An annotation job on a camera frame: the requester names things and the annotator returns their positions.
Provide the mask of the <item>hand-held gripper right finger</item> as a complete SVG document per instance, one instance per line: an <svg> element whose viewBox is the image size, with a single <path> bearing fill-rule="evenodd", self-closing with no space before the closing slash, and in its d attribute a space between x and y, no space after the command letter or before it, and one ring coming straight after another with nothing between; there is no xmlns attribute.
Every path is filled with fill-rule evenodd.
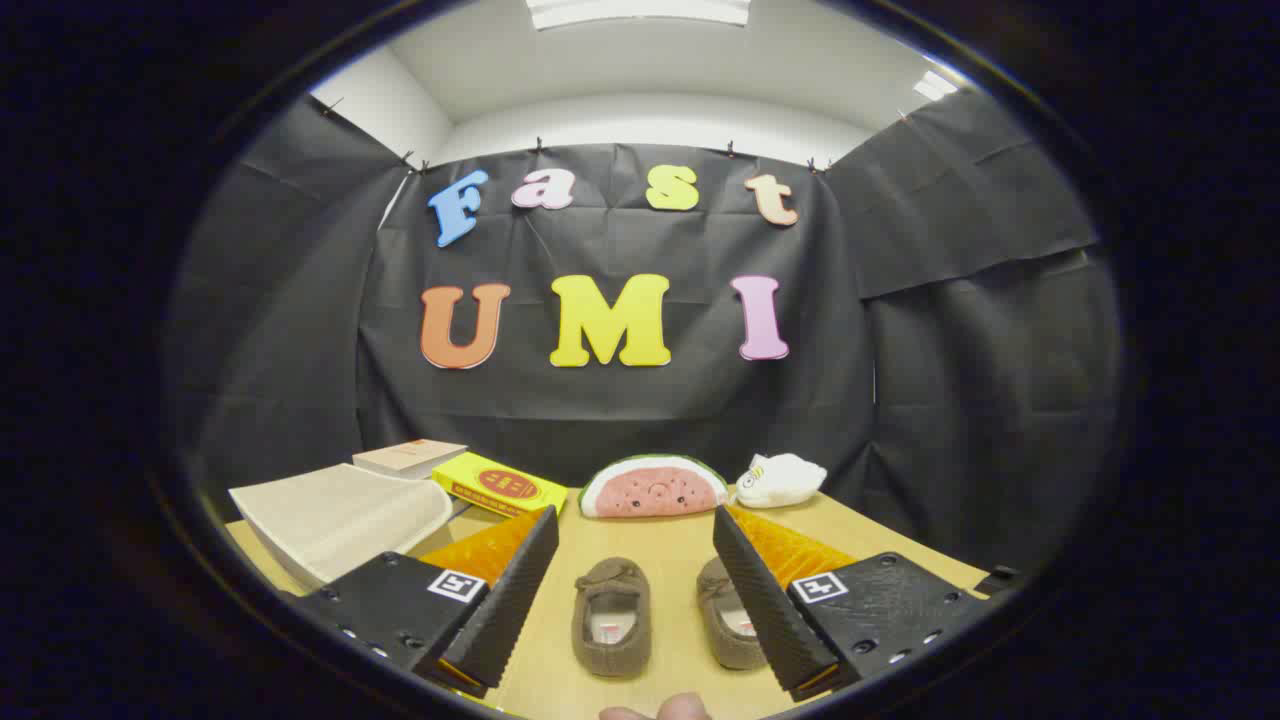
<svg viewBox="0 0 1280 720"><path fill-rule="evenodd" d="M1001 589L842 505L716 511L713 543L781 688L797 702L937 653Z"/></svg>

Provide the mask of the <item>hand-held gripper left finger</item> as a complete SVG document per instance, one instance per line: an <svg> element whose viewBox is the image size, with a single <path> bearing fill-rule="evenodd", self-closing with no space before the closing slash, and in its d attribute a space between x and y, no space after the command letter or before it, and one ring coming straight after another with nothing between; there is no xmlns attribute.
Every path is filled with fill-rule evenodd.
<svg viewBox="0 0 1280 720"><path fill-rule="evenodd" d="M481 698L500 684L558 542L544 506L417 559L379 553L294 606L387 664Z"/></svg>

